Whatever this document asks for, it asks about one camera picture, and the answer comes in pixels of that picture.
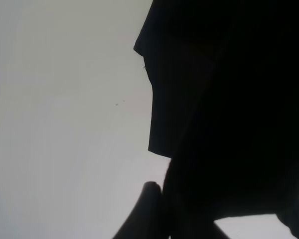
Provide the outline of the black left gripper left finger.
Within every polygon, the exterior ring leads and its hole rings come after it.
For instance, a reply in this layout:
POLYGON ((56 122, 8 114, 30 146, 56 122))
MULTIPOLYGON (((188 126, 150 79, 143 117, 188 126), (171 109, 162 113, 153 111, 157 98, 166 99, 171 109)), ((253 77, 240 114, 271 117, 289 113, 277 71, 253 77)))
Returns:
POLYGON ((113 239, 161 238, 158 225, 160 203, 160 186, 153 181, 144 183, 136 204, 113 239))

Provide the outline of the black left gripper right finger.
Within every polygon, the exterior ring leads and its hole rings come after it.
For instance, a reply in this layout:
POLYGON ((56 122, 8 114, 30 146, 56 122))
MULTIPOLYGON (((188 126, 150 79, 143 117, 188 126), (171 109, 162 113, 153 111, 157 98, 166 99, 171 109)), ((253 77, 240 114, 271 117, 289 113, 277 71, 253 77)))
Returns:
POLYGON ((294 202, 285 211, 278 213, 277 218, 289 228, 295 238, 299 239, 299 200, 294 202))

